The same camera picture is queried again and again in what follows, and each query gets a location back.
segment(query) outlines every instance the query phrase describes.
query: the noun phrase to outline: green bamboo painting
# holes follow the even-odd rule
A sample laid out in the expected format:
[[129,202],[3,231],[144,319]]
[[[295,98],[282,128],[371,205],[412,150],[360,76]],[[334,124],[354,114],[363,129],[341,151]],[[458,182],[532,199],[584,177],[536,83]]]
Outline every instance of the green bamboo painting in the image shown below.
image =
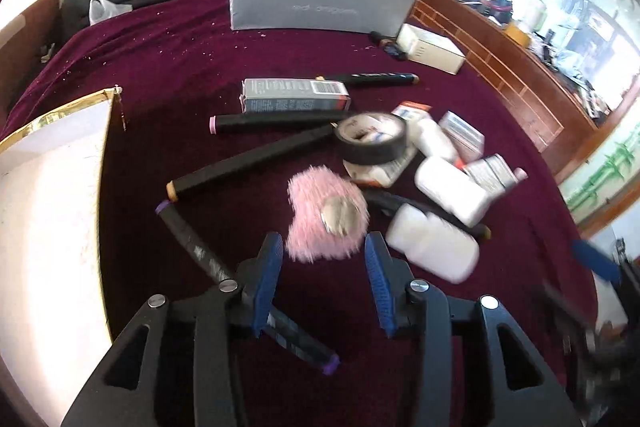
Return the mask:
[[636,161],[636,153],[640,150],[640,122],[623,142],[616,142],[616,149],[605,156],[602,165],[596,170],[580,189],[567,199],[567,206],[573,213],[588,204],[593,208],[600,202],[598,194],[602,188],[613,180],[625,180]]

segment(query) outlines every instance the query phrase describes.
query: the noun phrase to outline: table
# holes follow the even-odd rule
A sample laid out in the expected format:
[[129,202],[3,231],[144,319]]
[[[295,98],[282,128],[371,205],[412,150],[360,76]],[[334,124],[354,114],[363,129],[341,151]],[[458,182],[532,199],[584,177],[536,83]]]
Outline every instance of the table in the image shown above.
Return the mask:
[[[414,274],[466,299],[496,296],[564,378],[562,348],[546,329],[536,292],[548,280],[595,319],[591,274],[571,256],[577,230],[541,155],[468,65],[456,76],[415,62],[395,62],[367,37],[318,30],[229,29],[228,0],[174,0],[139,9],[76,34],[27,89],[2,135],[39,114],[96,90],[123,87],[124,133],[106,146],[100,196],[100,267],[113,334],[148,296],[199,295],[210,281],[174,241],[154,209],[166,182],[204,165],[274,141],[287,133],[209,134],[211,115],[239,112],[247,77],[309,78],[318,74],[416,73],[405,87],[351,89],[356,110],[391,110],[403,100],[447,110],[486,136],[486,153],[500,153],[529,179],[497,201],[484,222],[493,238],[482,245],[475,272],[460,285],[414,267]],[[342,172],[332,145],[229,179],[181,203],[198,233],[229,265],[256,255],[271,230],[286,237],[292,219],[287,181],[309,165]],[[416,165],[393,191],[420,198]],[[370,230],[388,219],[372,213]],[[263,338],[241,349],[244,397],[252,426],[393,425],[405,343],[378,327],[362,252],[346,261],[286,259],[274,304],[333,347],[342,365],[324,377]],[[454,423],[462,385],[453,391]]]

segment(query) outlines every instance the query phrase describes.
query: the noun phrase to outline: yellow object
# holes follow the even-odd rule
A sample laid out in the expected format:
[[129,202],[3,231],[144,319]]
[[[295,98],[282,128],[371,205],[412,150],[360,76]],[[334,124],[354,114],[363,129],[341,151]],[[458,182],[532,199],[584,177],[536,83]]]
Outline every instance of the yellow object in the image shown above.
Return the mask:
[[523,48],[529,47],[531,37],[529,37],[529,34],[518,28],[514,22],[509,23],[509,25],[504,29],[504,34],[516,41]]

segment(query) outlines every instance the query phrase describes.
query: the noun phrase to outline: wooden cabinet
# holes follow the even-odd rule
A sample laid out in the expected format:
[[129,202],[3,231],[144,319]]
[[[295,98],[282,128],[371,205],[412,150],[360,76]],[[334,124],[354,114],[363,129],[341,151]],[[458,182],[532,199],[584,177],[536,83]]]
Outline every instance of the wooden cabinet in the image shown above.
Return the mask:
[[413,17],[451,38],[556,175],[597,127],[558,79],[502,29],[456,0],[417,0]]

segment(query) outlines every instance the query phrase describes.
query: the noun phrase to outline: pink furry pouch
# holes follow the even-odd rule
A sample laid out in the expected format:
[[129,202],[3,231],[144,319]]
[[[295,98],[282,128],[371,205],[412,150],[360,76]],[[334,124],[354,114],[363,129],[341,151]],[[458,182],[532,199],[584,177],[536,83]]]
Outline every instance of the pink furry pouch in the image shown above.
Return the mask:
[[[346,197],[358,210],[358,217],[347,236],[327,232],[322,208],[331,196]],[[309,167],[289,180],[289,200],[295,216],[289,227],[287,251],[295,261],[312,263],[316,259],[344,259],[360,249],[367,233],[369,212],[362,192],[327,167]]]

